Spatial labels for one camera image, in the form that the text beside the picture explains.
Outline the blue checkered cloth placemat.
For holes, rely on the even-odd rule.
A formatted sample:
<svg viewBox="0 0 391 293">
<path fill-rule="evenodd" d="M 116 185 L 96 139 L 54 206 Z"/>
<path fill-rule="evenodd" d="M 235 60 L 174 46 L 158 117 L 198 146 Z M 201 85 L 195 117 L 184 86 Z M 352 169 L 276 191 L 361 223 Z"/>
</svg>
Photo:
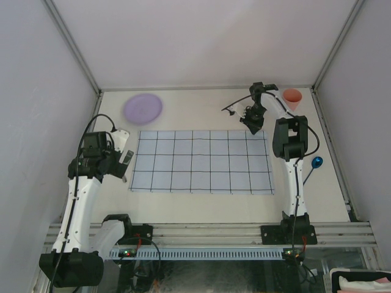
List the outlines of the blue checkered cloth placemat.
<svg viewBox="0 0 391 293">
<path fill-rule="evenodd" d="M 263 131 L 141 131 L 132 192 L 274 194 Z"/>
</svg>

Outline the pink plastic cup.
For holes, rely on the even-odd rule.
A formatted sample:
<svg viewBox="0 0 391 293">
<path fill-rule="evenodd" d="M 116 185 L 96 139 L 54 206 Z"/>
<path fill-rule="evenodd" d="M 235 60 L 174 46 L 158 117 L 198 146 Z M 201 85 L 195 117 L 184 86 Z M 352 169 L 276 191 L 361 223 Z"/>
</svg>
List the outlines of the pink plastic cup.
<svg viewBox="0 0 391 293">
<path fill-rule="evenodd" d="M 289 110 L 294 112 L 302 100 L 302 93 L 297 89 L 285 89 L 282 98 Z"/>
</svg>

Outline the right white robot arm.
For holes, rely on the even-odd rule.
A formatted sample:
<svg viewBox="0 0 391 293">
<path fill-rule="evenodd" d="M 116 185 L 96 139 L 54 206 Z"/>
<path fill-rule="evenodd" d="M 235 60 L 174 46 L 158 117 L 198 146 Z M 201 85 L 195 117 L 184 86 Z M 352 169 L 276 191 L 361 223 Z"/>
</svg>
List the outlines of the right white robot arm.
<svg viewBox="0 0 391 293">
<path fill-rule="evenodd" d="M 266 245 L 293 244 L 310 234 L 310 220 L 304 201 L 302 179 L 303 158 L 308 150 L 308 120 L 295 116 L 272 91 L 274 84 L 256 82 L 250 86 L 252 106 L 246 107 L 240 122 L 252 134 L 263 127 L 264 114 L 269 111 L 276 119 L 272 137 L 272 151 L 283 165 L 284 199 L 282 220 L 278 225 L 261 227 L 262 242 Z"/>
</svg>

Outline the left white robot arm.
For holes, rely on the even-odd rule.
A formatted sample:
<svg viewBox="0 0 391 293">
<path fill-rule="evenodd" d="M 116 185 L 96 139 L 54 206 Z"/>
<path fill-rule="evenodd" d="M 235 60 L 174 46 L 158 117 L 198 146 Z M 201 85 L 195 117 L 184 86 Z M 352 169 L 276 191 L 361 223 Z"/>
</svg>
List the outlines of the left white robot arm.
<svg viewBox="0 0 391 293">
<path fill-rule="evenodd" d="M 123 179 L 133 157 L 126 148 L 129 137 L 123 129 L 82 136 L 77 155 L 68 166 L 68 198 L 60 231 L 51 252 L 39 259 L 50 292 L 54 288 L 97 286 L 114 244 L 133 239 L 134 230 L 126 214 L 109 216 L 97 234 L 89 236 L 93 206 L 104 178 Z"/>
</svg>

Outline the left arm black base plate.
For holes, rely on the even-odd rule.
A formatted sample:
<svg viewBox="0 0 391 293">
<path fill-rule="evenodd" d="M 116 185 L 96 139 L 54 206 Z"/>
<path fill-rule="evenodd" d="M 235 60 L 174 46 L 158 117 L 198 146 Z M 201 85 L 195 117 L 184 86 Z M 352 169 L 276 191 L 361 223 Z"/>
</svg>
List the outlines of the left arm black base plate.
<svg viewBox="0 0 391 293">
<path fill-rule="evenodd" d="M 133 225 L 131 228 L 125 228 L 125 234 L 117 242 L 119 245 L 137 245 L 139 241 L 141 244 L 151 245 L 153 240 L 153 226 L 148 224 Z"/>
</svg>

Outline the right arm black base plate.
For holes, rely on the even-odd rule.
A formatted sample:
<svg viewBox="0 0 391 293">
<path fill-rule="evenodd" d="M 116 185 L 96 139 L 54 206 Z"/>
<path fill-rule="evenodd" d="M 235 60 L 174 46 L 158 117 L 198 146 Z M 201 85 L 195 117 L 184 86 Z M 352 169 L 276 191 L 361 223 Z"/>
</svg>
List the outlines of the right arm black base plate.
<svg viewBox="0 0 391 293">
<path fill-rule="evenodd" d="M 318 239 L 315 227 L 310 225 L 308 228 L 295 228 L 295 231 L 284 231 L 280 225 L 262 225 L 260 227 L 263 245 L 316 245 Z"/>
</svg>

